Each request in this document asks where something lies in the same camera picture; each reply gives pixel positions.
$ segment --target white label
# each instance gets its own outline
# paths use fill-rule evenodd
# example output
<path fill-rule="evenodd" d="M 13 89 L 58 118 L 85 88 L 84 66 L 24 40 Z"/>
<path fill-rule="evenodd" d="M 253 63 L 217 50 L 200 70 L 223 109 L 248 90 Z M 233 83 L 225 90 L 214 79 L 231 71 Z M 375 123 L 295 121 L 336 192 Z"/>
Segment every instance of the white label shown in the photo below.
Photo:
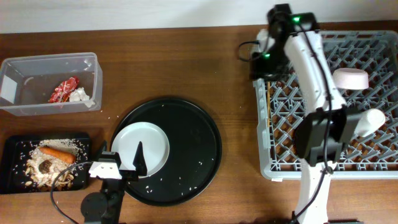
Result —
<path fill-rule="evenodd" d="M 271 181 L 274 181 L 274 182 L 282 182 L 282 181 L 283 181 L 283 178 L 272 178 Z"/>
<path fill-rule="evenodd" d="M 6 99 L 8 102 L 14 104 L 15 94 L 17 92 L 17 83 L 10 79 L 8 76 L 4 76 L 2 79 L 2 85 L 0 90 L 0 97 Z"/>

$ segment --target translucent storage box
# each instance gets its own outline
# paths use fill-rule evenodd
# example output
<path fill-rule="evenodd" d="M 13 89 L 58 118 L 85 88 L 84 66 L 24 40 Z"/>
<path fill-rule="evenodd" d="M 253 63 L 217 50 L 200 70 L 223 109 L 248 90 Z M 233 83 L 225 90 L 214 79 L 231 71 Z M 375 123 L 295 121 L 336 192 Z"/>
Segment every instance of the translucent storage box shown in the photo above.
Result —
<path fill-rule="evenodd" d="M 78 77 L 90 97 L 49 103 L 61 82 Z M 0 109 L 16 116 L 74 113 L 101 109 L 102 70 L 94 53 L 8 58 L 0 69 Z"/>

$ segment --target orange carrot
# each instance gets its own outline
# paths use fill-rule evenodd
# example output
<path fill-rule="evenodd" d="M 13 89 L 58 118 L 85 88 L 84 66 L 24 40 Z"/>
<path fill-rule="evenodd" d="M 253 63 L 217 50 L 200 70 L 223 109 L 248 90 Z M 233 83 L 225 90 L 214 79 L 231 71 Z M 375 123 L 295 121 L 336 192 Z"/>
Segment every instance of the orange carrot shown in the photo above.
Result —
<path fill-rule="evenodd" d="M 76 161 L 76 156 L 74 156 L 70 153 L 67 153 L 67 152 L 62 152 L 62 151 L 50 148 L 50 147 L 41 147 L 40 151 L 43 152 L 44 154 L 56 157 L 68 164 L 72 164 Z"/>

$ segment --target black rectangular tray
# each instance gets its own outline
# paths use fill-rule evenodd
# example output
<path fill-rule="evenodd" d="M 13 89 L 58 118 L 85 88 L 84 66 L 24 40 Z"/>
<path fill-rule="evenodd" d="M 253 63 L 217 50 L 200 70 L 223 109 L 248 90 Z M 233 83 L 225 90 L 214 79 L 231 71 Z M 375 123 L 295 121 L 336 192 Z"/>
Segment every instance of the black rectangular tray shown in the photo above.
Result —
<path fill-rule="evenodd" d="M 30 177 L 25 175 L 27 169 L 25 164 L 30 159 L 29 152 L 35 149 L 35 147 L 30 146 L 30 142 L 32 145 L 37 145 L 40 141 L 51 139 L 78 140 L 82 145 L 84 156 L 80 156 L 80 160 L 77 163 L 90 160 L 91 142 L 89 135 L 86 133 L 12 136 L 6 140 L 3 149 L 0 164 L 0 194 L 40 192 L 36 187 L 25 186 L 27 181 L 32 181 Z M 88 185 L 88 169 L 76 169 L 76 172 L 78 176 L 75 176 L 72 181 L 72 187 L 68 190 L 80 190 Z"/>

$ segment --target black tray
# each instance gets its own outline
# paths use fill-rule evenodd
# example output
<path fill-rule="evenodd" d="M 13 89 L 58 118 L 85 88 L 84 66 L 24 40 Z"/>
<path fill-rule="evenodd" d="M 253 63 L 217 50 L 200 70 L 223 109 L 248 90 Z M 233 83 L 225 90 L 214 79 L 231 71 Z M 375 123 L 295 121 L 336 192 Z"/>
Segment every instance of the black tray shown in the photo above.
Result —
<path fill-rule="evenodd" d="M 126 192 L 157 206 L 180 204 L 200 194 L 213 180 L 221 162 L 221 137 L 209 114 L 179 98 L 152 100 L 121 121 L 111 145 L 124 127 L 141 121 L 155 124 L 165 132 L 170 154 L 160 171 L 130 182 Z"/>
<path fill-rule="evenodd" d="M 29 152 L 35 147 L 30 146 L 30 142 L 35 145 L 42 140 L 49 139 L 75 139 L 79 140 L 82 145 L 83 154 L 77 162 L 85 162 L 90 158 L 90 137 L 86 133 L 65 133 L 65 134 L 45 134 L 45 135 L 26 135 L 26 136 L 12 136 L 7 139 L 1 164 L 0 164 L 0 194 L 19 194 L 28 192 L 40 192 L 39 189 L 33 186 L 25 186 L 24 183 L 32 181 L 30 177 L 25 175 L 26 162 L 30 159 Z M 84 189 L 88 185 L 88 173 L 86 169 L 77 169 L 78 176 L 72 181 L 72 187 L 68 190 Z"/>

